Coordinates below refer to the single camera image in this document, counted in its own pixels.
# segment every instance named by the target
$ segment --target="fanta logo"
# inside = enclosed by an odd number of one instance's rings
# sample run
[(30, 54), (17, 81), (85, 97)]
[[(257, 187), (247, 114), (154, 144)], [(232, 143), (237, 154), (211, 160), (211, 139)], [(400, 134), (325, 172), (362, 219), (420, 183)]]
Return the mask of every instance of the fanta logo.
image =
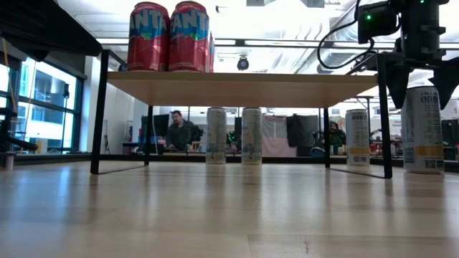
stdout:
[(195, 40), (209, 36), (209, 18), (201, 11), (191, 10), (171, 17), (171, 38), (178, 34), (189, 35)]
[(143, 10), (131, 16), (129, 36), (141, 35), (145, 39), (153, 39), (167, 33), (167, 24), (160, 11)]

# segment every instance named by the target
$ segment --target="black cable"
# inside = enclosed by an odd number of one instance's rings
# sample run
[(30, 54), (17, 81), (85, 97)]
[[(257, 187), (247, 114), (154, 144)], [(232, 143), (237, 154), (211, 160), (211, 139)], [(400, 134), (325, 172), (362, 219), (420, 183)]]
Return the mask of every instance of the black cable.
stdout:
[(359, 13), (359, 4), (360, 4), (360, 0), (357, 0), (356, 2), (356, 9), (355, 9), (355, 12), (354, 12), (354, 20), (349, 22), (348, 24), (344, 24), (344, 25), (341, 25), (339, 27), (336, 27), (335, 29), (332, 29), (329, 33), (327, 33), (327, 35), (325, 35), (321, 40), (320, 42), (318, 43), (318, 47), (317, 47), (317, 59), (318, 61), (321, 63), (321, 65), (323, 67), (325, 67), (326, 69), (339, 69), (339, 68), (342, 68), (342, 67), (345, 67), (347, 65), (349, 65), (350, 63), (354, 62), (356, 59), (360, 58), (360, 57), (364, 57), (366, 56), (366, 54), (368, 54), (374, 47), (374, 40), (370, 38), (370, 47), (363, 53), (361, 54), (358, 54), (357, 56), (353, 57), (352, 59), (350, 59), (348, 62), (345, 62), (344, 64), (340, 64), (339, 66), (335, 66), (335, 67), (332, 67), (332, 66), (328, 66), (327, 64), (325, 64), (322, 59), (321, 59), (321, 48), (322, 48), (322, 44), (325, 42), (325, 39), (328, 38), (330, 35), (332, 35), (333, 33), (337, 32), (338, 30), (341, 30), (341, 29), (344, 29), (346, 27), (349, 27), (349, 26), (352, 26), (354, 25), (357, 20), (358, 20), (358, 13)]

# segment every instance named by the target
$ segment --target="red fanta can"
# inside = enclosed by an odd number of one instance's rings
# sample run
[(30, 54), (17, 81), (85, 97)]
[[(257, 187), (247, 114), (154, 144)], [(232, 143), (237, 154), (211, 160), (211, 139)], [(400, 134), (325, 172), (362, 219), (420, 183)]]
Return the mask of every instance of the red fanta can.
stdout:
[(129, 28), (128, 71), (167, 69), (169, 13), (152, 2), (136, 4)]
[(209, 67), (209, 16), (194, 1), (176, 5), (171, 17), (169, 71), (206, 72)]

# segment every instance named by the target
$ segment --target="light wood surface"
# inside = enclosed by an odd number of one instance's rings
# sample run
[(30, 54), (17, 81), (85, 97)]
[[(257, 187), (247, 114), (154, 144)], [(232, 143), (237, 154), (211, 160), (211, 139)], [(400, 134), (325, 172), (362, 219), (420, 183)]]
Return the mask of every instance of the light wood surface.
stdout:
[(0, 172), (0, 257), (459, 257), (458, 174), (395, 168), (383, 180), (323, 165), (202, 163), (88, 171)]
[(375, 76), (109, 72), (149, 105), (327, 108), (377, 85)]

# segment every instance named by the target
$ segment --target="man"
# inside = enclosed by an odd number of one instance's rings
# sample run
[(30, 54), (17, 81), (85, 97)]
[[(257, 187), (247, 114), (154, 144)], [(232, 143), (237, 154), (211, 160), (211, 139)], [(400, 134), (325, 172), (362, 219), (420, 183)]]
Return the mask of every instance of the man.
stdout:
[(183, 119), (180, 111), (173, 111), (172, 119), (174, 119), (174, 123), (167, 130), (167, 148), (185, 151), (186, 145), (193, 140), (200, 140), (199, 134), (198, 137), (196, 136), (197, 126)]

